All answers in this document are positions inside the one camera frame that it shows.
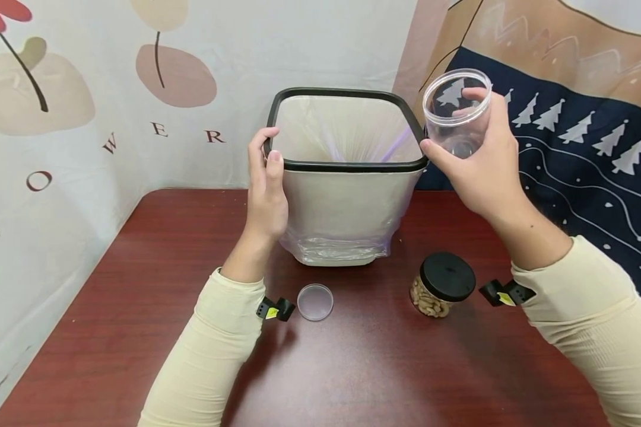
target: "flower stem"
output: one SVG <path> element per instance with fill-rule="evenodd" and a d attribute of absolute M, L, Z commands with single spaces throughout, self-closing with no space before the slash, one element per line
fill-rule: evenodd
<path fill-rule="evenodd" d="M 163 89 L 166 89 L 164 86 L 164 79 L 161 77 L 161 70 L 159 69 L 159 35 L 161 32 L 157 32 L 157 41 L 154 42 L 154 66 L 157 67 L 157 75 L 159 76 L 159 82 Z"/>
<path fill-rule="evenodd" d="M 5 36 L 0 33 L 0 39 L 2 39 L 3 42 L 7 45 L 7 49 L 14 55 L 14 57 L 17 59 L 17 62 L 19 63 L 20 66 L 24 69 L 24 72 L 26 73 L 26 76 L 28 77 L 28 80 L 31 81 L 31 85 L 33 85 L 33 89 L 36 90 L 36 95 L 38 97 L 38 100 L 40 101 L 40 109 L 42 112 L 47 113 L 49 109 L 47 109 L 47 102 L 45 101 L 45 96 L 43 96 L 42 91 L 40 90 L 40 86 L 38 86 L 38 83 L 36 82 L 36 79 L 33 78 L 33 75 L 31 74 L 31 71 L 28 70 L 28 67 L 26 67 L 25 63 L 22 61 L 21 58 L 19 58 L 19 54 L 14 51 L 14 48 L 12 48 L 11 44 L 7 39 L 5 39 Z"/>

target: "christmas tree pattern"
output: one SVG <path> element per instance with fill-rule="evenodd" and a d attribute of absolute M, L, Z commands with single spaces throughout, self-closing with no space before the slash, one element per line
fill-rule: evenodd
<path fill-rule="evenodd" d="M 513 100 L 513 98 L 511 98 L 510 96 L 510 93 L 512 93 L 512 91 L 513 91 L 513 87 L 511 87 L 508 93 L 503 97 L 506 100 L 506 107 L 508 107 L 508 104 L 510 104 L 510 101 Z"/>
<path fill-rule="evenodd" d="M 529 104 L 527 104 L 527 107 L 525 107 L 525 109 L 522 110 L 522 113 L 519 113 L 518 117 L 513 121 L 516 128 L 532 123 L 532 114 L 534 113 L 534 107 L 537 104 L 537 96 L 538 93 L 535 94 L 535 97 L 532 98 Z"/>
<path fill-rule="evenodd" d="M 563 140 L 563 144 L 569 144 L 571 142 L 584 144 L 582 136 L 586 135 L 588 127 L 591 125 L 591 116 L 593 116 L 594 113 L 595 111 L 590 112 L 588 116 L 578 121 L 576 125 L 565 131 L 564 134 L 559 135 L 558 138 Z"/>
<path fill-rule="evenodd" d="M 634 165 L 638 165 L 641 154 L 641 140 L 632 145 L 630 149 L 622 153 L 622 156 L 613 160 L 613 174 L 622 171 L 625 174 L 634 175 Z"/>
<path fill-rule="evenodd" d="M 461 90 L 463 90 L 465 86 L 465 81 L 463 78 L 459 78 L 458 80 L 454 81 L 451 86 L 447 87 L 447 89 L 442 91 L 442 95 L 437 98 L 440 104 L 446 105 L 446 104 L 452 104 L 454 107 L 459 107 L 460 106 L 460 101 L 459 99 L 461 98 Z"/>
<path fill-rule="evenodd" d="M 613 155 L 613 148 L 617 145 L 619 139 L 624 134 L 624 127 L 627 123 L 629 123 L 629 120 L 625 120 L 622 125 L 617 126 L 608 135 L 603 136 L 600 142 L 591 145 L 591 147 L 598 150 L 597 154 L 599 156 L 603 156 L 603 154 L 605 154 L 610 157 Z"/>
<path fill-rule="evenodd" d="M 563 109 L 564 99 L 561 99 L 559 103 L 555 104 L 553 107 L 549 108 L 547 112 L 542 114 L 537 118 L 533 123 L 537 126 L 538 130 L 548 129 L 551 132 L 555 132 L 554 125 L 558 123 L 558 116 Z"/>

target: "yellow sticker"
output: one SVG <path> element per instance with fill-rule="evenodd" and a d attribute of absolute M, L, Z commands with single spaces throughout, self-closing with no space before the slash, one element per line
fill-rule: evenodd
<path fill-rule="evenodd" d="M 277 313 L 278 313 L 279 311 L 280 311 L 280 310 L 279 310 L 279 309 L 276 309 L 275 307 L 271 307 L 270 309 L 268 309 L 268 313 L 266 313 L 266 320 L 268 320 L 268 319 L 272 319 L 272 318 L 274 318 L 275 316 L 277 316 Z"/>
<path fill-rule="evenodd" d="M 507 293 L 499 292 L 497 295 L 499 296 L 499 300 L 503 302 L 505 305 L 510 305 L 511 307 L 515 306 L 513 299 Z"/>

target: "clear plastic jar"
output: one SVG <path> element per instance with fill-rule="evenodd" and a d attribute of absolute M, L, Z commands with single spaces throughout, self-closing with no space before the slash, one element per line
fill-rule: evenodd
<path fill-rule="evenodd" d="M 425 316 L 443 318 L 451 306 L 468 298 L 475 289 L 475 273 L 453 253 L 437 252 L 420 265 L 411 284 L 411 302 Z"/>
<path fill-rule="evenodd" d="M 428 138 L 456 157 L 472 156 L 482 147 L 490 101 L 491 81 L 481 71 L 461 68 L 437 77 L 423 96 Z"/>

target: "beige long-sleeve shirt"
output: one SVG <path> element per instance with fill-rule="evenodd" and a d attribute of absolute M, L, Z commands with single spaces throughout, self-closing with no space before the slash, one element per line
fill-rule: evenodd
<path fill-rule="evenodd" d="M 622 268 L 584 238 L 544 269 L 513 267 L 537 296 L 530 323 L 579 369 L 612 426 L 641 426 L 641 297 Z M 263 282 L 237 283 L 215 271 L 195 314 L 160 370 L 139 427 L 216 427 L 262 320 Z"/>

